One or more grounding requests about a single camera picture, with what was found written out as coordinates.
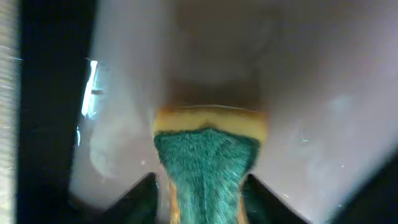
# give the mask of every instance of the sponge edge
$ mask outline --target sponge edge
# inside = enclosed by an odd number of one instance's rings
[[[266,114],[222,106],[193,106],[158,110],[155,134],[162,131],[193,131],[215,128],[238,136],[257,139],[263,144],[267,138]]]

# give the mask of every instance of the sponge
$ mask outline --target sponge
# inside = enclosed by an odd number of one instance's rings
[[[241,183],[266,140],[266,115],[220,106],[163,108],[154,132],[170,179],[170,222],[245,223]]]

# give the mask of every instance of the wet surface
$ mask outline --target wet surface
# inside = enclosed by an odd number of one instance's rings
[[[217,103],[266,110],[270,136],[253,172],[306,219],[332,217],[396,143],[398,2],[188,2],[102,3],[91,59],[112,72],[98,67],[110,81],[81,120],[71,191],[106,208],[156,172],[168,220],[154,112]]]

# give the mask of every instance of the black frame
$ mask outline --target black frame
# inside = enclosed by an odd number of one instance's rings
[[[86,223],[68,203],[68,185],[96,1],[23,0],[20,7],[16,220]],[[398,223],[398,156],[392,157],[333,223]],[[153,186],[153,174],[149,178]]]

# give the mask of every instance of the white surface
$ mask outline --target white surface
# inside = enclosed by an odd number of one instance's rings
[[[189,19],[203,14],[182,15],[179,22],[198,28],[187,31],[198,37],[193,47],[172,19],[179,12],[172,2],[102,2],[92,59],[114,72],[113,84],[93,135],[81,133],[73,193],[106,208],[154,171],[162,192],[160,218],[167,220],[168,185],[150,131],[154,111],[170,99],[186,101],[196,90],[207,90],[205,102],[219,100],[211,97],[232,80],[221,99],[245,101],[259,93],[259,107],[269,112],[270,136],[254,173],[311,222],[343,208],[398,136],[398,2],[285,0],[273,4],[280,11],[241,2],[252,1],[229,1],[228,12],[239,14],[234,21],[217,11],[200,18],[208,24],[201,26]],[[220,0],[211,6],[218,3],[226,5]],[[272,41],[278,19],[268,13],[279,12],[281,35],[263,55],[260,74],[251,76],[248,58]],[[258,15],[266,16],[262,31],[253,25]]]

